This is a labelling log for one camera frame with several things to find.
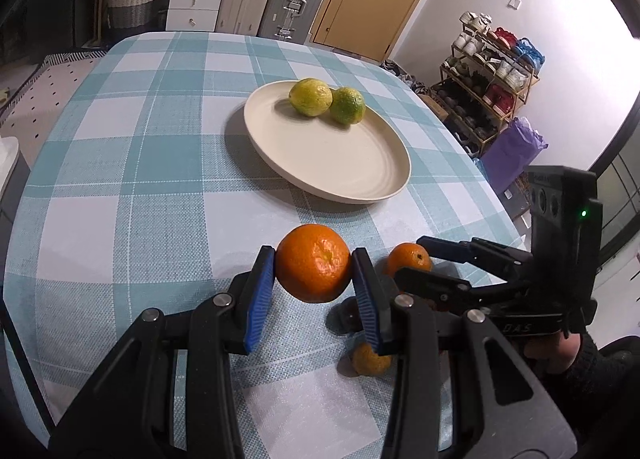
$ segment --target wicker basket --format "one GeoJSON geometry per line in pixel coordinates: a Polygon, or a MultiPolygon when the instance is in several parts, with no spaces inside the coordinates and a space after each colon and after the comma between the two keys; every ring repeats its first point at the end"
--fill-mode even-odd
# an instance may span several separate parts
{"type": "Polygon", "coordinates": [[[135,28],[152,19],[155,0],[107,0],[109,26],[111,28],[135,28]]]}

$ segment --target purple bag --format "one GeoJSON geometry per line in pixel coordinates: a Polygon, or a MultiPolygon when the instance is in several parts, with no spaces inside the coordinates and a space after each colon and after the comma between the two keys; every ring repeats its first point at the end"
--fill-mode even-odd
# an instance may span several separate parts
{"type": "Polygon", "coordinates": [[[514,118],[480,158],[487,181],[501,194],[515,181],[543,149],[549,145],[531,129],[527,118],[514,118]]]}

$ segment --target ceramic plate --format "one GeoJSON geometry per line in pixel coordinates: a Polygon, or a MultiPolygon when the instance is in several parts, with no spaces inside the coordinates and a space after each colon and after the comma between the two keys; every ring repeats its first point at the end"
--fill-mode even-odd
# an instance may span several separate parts
{"type": "Polygon", "coordinates": [[[328,112],[307,118],[289,103],[295,83],[263,85],[244,105],[249,137],[267,165],[302,190],[341,203],[398,194],[411,176],[411,160],[396,131],[369,107],[348,127],[328,112]]]}

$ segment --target light blue checkered tablecloth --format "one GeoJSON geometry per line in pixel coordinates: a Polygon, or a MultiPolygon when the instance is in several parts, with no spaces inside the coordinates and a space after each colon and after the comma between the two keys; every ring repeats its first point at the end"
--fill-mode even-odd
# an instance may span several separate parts
{"type": "MultiPolygon", "coordinates": [[[[248,270],[261,245],[277,246],[303,223],[331,226],[374,261],[420,235],[520,242],[459,144],[381,68],[217,33],[147,33],[114,46],[42,147],[6,265],[4,299],[54,419],[143,309],[193,309],[248,270]],[[413,166],[401,194],[371,206],[337,204],[263,163],[242,105],[265,83],[306,77],[359,89],[396,129],[413,166]]],[[[470,265],[460,272],[476,284],[490,280],[470,265]]],[[[351,286],[342,298],[350,294],[351,286]]],[[[380,456],[392,374],[337,372],[354,339],[325,329],[329,308],[276,285],[259,349],[232,360],[247,457],[380,456]]],[[[8,359],[22,413],[46,441],[11,352],[8,359]]],[[[175,404],[182,446],[184,363],[175,404]]]]}

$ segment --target lime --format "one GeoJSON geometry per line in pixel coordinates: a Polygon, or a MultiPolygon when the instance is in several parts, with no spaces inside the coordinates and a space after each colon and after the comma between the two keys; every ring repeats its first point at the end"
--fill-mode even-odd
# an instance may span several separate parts
{"type": "Polygon", "coordinates": [[[331,117],[338,123],[354,125],[362,121],[367,106],[360,92],[351,87],[340,87],[333,91],[334,102],[331,104],[331,117]]]}
{"type": "Polygon", "coordinates": [[[317,78],[305,78],[289,91],[289,102],[305,116],[319,116],[331,105],[331,88],[317,78]]]}

